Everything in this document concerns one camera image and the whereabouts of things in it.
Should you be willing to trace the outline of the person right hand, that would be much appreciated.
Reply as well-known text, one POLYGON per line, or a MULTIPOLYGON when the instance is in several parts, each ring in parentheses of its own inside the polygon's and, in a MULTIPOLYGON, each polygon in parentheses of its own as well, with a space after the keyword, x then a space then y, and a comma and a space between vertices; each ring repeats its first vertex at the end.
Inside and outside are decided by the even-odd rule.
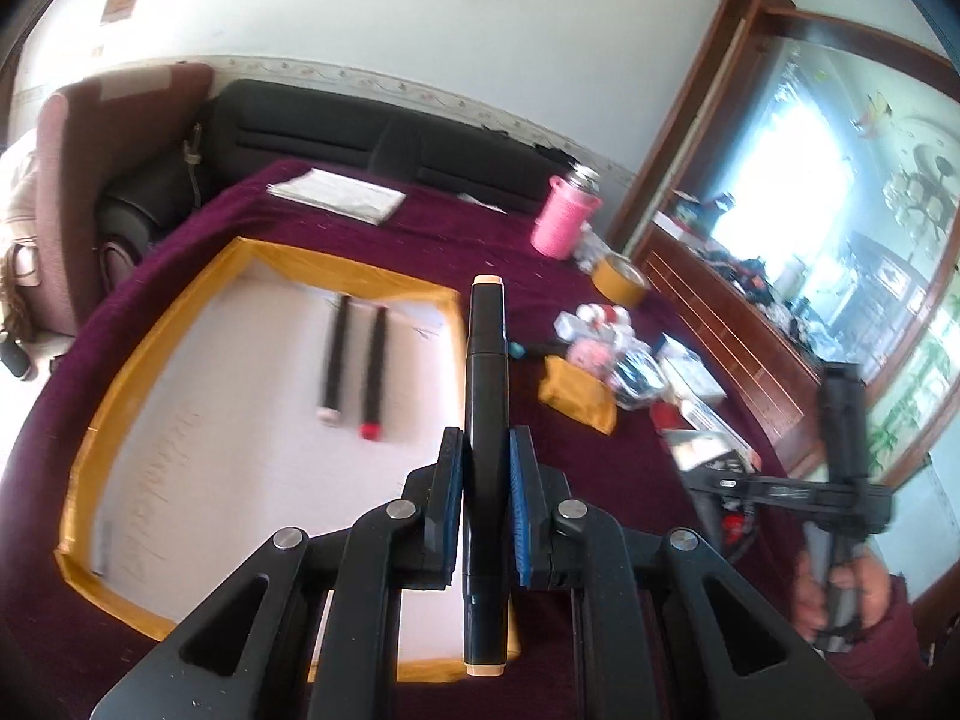
MULTIPOLYGON (((828 578, 830 589, 854 590, 859 600, 861 629, 875 628, 884 619, 892 603, 892 578, 884 564, 866 548, 850 564, 835 567, 828 578)), ((802 551, 794 582, 793 626, 802 639, 814 642, 828 626, 827 595, 815 580, 811 558, 802 551)))

